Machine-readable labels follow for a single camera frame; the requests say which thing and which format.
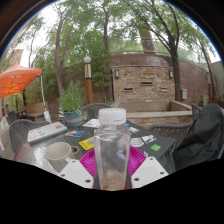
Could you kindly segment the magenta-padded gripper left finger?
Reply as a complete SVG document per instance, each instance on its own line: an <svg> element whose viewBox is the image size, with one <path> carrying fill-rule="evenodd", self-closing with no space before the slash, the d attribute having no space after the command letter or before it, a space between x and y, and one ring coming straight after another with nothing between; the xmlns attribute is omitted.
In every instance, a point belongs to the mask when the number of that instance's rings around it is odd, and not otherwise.
<svg viewBox="0 0 224 224"><path fill-rule="evenodd" d="M68 180L80 187L92 189L94 179L90 173L84 168L81 162L77 159L65 158L67 165L59 173L59 176Z"/></svg>

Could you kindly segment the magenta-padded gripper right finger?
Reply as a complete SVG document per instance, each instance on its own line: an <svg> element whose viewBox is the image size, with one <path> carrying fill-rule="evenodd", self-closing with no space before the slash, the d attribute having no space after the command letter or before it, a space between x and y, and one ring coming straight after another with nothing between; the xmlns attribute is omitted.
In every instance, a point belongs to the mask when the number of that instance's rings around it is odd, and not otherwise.
<svg viewBox="0 0 224 224"><path fill-rule="evenodd" d="M155 157L146 157L134 147L130 149L128 173L130 177L129 186L132 189L146 186L168 176L167 171Z"/></svg>

